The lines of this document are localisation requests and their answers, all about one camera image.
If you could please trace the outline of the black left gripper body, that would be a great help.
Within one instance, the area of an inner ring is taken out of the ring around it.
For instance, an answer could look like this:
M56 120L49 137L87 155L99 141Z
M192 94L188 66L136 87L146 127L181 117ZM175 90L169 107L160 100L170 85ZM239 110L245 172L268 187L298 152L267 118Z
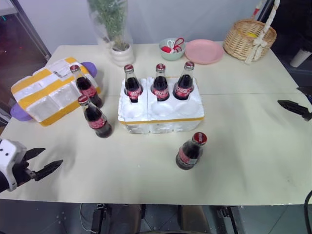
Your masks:
M35 171L28 169L29 163L26 160L22 160L13 166L12 172L16 180L17 186L21 186L24 183L36 178Z

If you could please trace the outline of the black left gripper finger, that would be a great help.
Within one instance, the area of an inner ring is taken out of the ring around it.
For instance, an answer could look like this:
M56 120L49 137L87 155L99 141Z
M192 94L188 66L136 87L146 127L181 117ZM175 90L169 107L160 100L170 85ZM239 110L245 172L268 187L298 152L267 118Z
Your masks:
M30 150L28 150L25 153L23 159L25 161L33 159L33 158L37 157L39 154L41 154L43 151L45 151L45 150L46 150L45 148L33 148L33 149L30 149Z
M63 163L63 160L56 160L47 164L41 170L35 172L34 180L39 181L47 177L48 175L53 173L62 163Z

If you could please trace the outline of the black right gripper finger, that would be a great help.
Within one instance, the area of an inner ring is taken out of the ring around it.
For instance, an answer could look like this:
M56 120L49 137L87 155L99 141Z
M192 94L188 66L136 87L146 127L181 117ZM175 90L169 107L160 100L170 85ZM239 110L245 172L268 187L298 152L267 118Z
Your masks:
M304 95L312 96L312 86L299 86L297 90L302 92Z
M298 103L290 101L290 100L278 100L277 102L284 109L300 115L306 121L310 121L312 119L312 114L309 112L307 107L303 107L299 105Z

